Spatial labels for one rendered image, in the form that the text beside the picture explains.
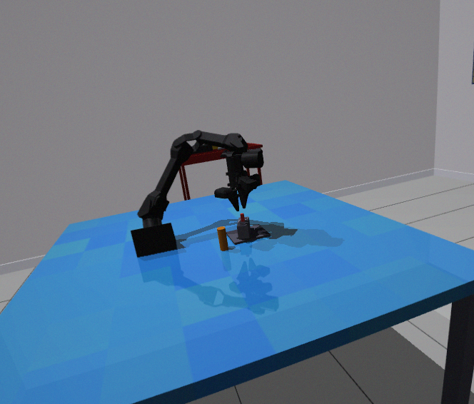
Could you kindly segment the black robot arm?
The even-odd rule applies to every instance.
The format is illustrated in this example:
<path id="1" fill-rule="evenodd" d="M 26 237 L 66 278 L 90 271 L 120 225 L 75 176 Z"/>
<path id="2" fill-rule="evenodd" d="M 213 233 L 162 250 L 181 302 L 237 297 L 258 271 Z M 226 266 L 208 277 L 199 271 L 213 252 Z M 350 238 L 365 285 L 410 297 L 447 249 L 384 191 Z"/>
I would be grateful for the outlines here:
<path id="1" fill-rule="evenodd" d="M 187 141 L 195 140 L 193 146 Z M 167 193 L 181 167 L 181 164 L 189 159 L 191 154 L 197 152 L 203 144 L 225 148 L 220 155 L 226 157 L 227 168 L 229 171 L 245 168 L 262 168 L 263 151 L 261 148 L 248 149 L 248 144 L 239 133 L 229 133 L 221 135 L 196 130 L 193 133 L 186 133 L 175 139 L 171 146 L 171 158 L 155 188 L 147 195 L 138 212 L 138 217 L 143 219 L 143 227 L 161 225 L 163 212 L 169 204 L 166 200 Z M 256 173 L 249 176 L 247 171 L 242 176 L 236 175 L 236 188 L 243 188 L 245 191 L 257 189 L 260 183 L 260 176 Z"/>

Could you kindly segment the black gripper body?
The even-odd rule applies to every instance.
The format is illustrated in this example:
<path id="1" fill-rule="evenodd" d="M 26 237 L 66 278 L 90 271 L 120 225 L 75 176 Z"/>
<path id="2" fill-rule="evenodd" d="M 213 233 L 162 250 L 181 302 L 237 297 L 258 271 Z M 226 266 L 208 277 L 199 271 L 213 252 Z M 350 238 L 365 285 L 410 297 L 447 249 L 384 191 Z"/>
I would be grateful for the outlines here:
<path id="1" fill-rule="evenodd" d="M 230 188 L 225 188 L 225 187 L 222 187 L 222 188 L 218 188 L 214 191 L 214 195 L 215 195 L 215 198 L 230 198 L 232 196 L 235 196 L 235 195 L 238 195 L 237 194 L 237 191 L 238 190 L 245 190 L 243 188 L 236 188 L 236 185 L 235 185 L 235 181 L 236 181 L 236 175 L 237 174 L 240 174 L 240 176 L 242 176 L 244 174 L 244 171 L 243 168 L 242 169 L 238 169 L 238 170 L 232 170 L 232 171 L 229 171 L 226 173 L 226 175 L 228 176 L 229 178 L 229 183 L 228 186 L 230 186 Z"/>

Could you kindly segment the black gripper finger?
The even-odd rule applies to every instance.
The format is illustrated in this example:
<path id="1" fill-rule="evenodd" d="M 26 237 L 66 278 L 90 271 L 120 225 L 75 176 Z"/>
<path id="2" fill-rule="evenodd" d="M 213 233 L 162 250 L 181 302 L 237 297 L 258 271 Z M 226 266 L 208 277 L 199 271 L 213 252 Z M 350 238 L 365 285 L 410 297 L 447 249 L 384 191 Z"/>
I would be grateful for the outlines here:
<path id="1" fill-rule="evenodd" d="M 252 190 L 251 190 L 252 191 Z M 238 194 L 240 194 L 239 198 L 241 201 L 241 205 L 243 208 L 246 208 L 246 203 L 248 199 L 248 195 L 251 191 L 245 191 L 245 190 L 238 190 Z"/>
<path id="2" fill-rule="evenodd" d="M 238 204 L 238 197 L 240 194 L 232 196 L 228 198 L 228 200 L 232 203 L 233 207 L 235 208 L 236 211 L 239 211 L 239 204 Z"/>

